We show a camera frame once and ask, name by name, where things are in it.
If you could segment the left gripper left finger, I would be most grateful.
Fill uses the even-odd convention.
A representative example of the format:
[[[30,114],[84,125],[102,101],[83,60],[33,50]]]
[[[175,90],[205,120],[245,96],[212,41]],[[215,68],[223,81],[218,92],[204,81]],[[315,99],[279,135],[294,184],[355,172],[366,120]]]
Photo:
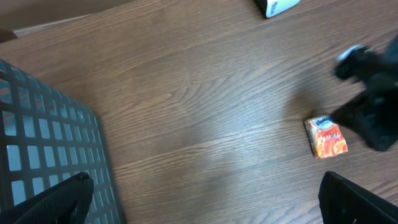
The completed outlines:
[[[94,182],[80,172],[38,195],[1,212],[2,224],[84,224],[93,199]]]

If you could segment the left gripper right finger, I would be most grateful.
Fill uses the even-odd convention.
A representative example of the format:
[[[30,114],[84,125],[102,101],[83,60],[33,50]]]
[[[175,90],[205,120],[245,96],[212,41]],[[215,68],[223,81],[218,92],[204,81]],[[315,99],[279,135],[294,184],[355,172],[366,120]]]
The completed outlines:
[[[397,224],[397,206],[336,172],[325,172],[318,199],[324,224]]]

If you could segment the orange packet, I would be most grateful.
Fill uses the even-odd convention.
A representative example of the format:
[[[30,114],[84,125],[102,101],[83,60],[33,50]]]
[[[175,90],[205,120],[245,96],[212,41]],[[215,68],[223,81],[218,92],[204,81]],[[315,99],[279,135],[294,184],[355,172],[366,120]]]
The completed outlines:
[[[307,119],[304,126],[315,158],[324,159],[348,152],[340,127],[330,116]]]

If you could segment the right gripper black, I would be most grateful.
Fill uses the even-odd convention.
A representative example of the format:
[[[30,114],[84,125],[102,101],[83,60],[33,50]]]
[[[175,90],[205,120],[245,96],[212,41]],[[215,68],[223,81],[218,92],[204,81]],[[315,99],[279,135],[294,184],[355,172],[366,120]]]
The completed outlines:
[[[365,90],[334,110],[330,118],[364,137],[377,151],[388,150],[397,141],[397,75],[361,72]]]

